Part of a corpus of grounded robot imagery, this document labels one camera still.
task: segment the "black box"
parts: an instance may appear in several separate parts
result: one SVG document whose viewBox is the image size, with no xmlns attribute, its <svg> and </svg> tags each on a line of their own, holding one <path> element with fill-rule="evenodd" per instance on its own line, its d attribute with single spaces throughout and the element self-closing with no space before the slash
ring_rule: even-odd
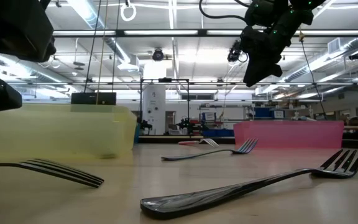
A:
<svg viewBox="0 0 358 224">
<path fill-rule="evenodd" d="M 97 93 L 73 93 L 71 94 L 72 104 L 95 105 Z M 117 93 L 99 93 L 98 105 L 115 105 Z"/>
</svg>

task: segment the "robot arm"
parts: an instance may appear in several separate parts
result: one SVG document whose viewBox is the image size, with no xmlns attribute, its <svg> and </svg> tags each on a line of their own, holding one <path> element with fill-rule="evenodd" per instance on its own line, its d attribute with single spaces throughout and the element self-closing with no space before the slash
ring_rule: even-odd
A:
<svg viewBox="0 0 358 224">
<path fill-rule="evenodd" d="M 209 16 L 212 19 L 238 16 Z M 285 47 L 291 45 L 291 38 L 299 26 L 304 23 L 311 25 L 313 21 L 314 8 L 325 2 L 325 0 L 254 0 L 249 7 L 244 18 L 247 27 L 240 36 L 240 49 L 249 56 L 244 83 L 248 87 L 257 82 L 275 75 L 280 77 L 282 70 L 277 63 L 281 60 L 281 53 Z M 263 32 L 253 30 L 252 26 L 258 25 L 266 27 Z"/>
</svg>

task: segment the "overhead beam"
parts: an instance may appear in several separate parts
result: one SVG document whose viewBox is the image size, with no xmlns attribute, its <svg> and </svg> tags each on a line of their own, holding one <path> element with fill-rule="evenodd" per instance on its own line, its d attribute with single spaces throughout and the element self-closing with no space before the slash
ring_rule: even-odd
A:
<svg viewBox="0 0 358 224">
<path fill-rule="evenodd" d="M 172 83 L 158 83 L 154 82 L 154 85 L 182 85 L 186 82 L 172 82 Z M 84 85 L 84 82 L 60 82 L 60 83 L 42 83 L 42 82 L 8 82 L 10 85 Z M 88 85 L 98 85 L 97 82 L 88 83 Z M 101 82 L 100 85 L 112 85 L 112 82 Z M 114 85 L 140 85 L 140 82 L 114 82 Z M 242 82 L 190 82 L 190 85 L 246 85 Z M 298 86 L 298 85 L 318 85 L 318 86 L 349 86 L 349 85 L 358 85 L 358 82 L 288 82 L 288 83 L 280 83 L 280 82 L 258 82 L 256 85 L 290 85 L 290 86 Z"/>
<path fill-rule="evenodd" d="M 156 29 L 156 30 L 106 30 L 105 37 L 239 37 L 240 29 Z M 305 29 L 307 37 L 358 37 L 358 29 Z M 100 37 L 103 30 L 55 30 L 55 38 Z"/>
</svg>

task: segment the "metal frame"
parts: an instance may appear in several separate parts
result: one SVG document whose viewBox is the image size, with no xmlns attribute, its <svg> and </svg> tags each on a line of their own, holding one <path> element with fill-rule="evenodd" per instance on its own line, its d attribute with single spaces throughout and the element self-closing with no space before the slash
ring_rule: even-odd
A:
<svg viewBox="0 0 358 224">
<path fill-rule="evenodd" d="M 126 34 L 126 31 L 154 31 L 154 32 L 172 32 L 172 31 L 194 31 L 194 34 Z M 208 31 L 229 31 L 231 34 L 209 34 Z M 55 38 L 75 38 L 75 37 L 239 37 L 242 29 L 136 29 L 136 30 L 123 30 L 123 29 L 106 29 L 106 35 L 104 36 L 104 30 L 101 30 L 99 34 L 94 34 L 94 30 L 55 30 L 53 36 Z M 307 29 L 305 32 L 317 32 L 315 34 L 307 34 L 308 37 L 358 37 L 358 34 L 352 34 L 352 32 L 358 31 L 358 29 Z M 335 34 L 337 31 L 348 31 L 348 34 Z"/>
</svg>

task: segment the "white cylindrical tank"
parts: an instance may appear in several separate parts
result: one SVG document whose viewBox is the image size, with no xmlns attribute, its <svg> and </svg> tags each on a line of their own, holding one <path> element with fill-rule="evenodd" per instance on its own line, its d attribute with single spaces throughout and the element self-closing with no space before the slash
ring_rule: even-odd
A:
<svg viewBox="0 0 358 224">
<path fill-rule="evenodd" d="M 150 84 L 143 91 L 143 119 L 153 126 L 150 134 L 163 134 L 165 130 L 165 85 Z"/>
</svg>

